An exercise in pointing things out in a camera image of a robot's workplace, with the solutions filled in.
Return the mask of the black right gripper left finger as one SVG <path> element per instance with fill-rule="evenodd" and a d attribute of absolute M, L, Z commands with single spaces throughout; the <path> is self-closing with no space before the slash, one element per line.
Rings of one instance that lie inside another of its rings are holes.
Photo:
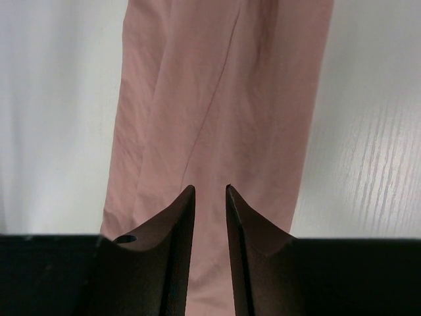
<path fill-rule="evenodd" d="M 102 240 L 84 286 L 84 315 L 184 315 L 195 188 L 114 241 Z"/>

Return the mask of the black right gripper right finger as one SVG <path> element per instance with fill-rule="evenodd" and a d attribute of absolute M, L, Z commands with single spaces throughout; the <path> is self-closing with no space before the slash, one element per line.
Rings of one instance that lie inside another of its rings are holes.
<path fill-rule="evenodd" d="M 236 315 L 317 315 L 303 264 L 310 250 L 226 186 L 226 225 Z"/>

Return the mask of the dusty pink graphic t-shirt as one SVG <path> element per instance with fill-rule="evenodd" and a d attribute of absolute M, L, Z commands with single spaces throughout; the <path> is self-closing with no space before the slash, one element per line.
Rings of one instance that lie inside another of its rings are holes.
<path fill-rule="evenodd" d="M 129 1 L 102 233 L 196 212 L 187 315 L 233 315 L 225 188 L 289 230 L 332 1 Z"/>

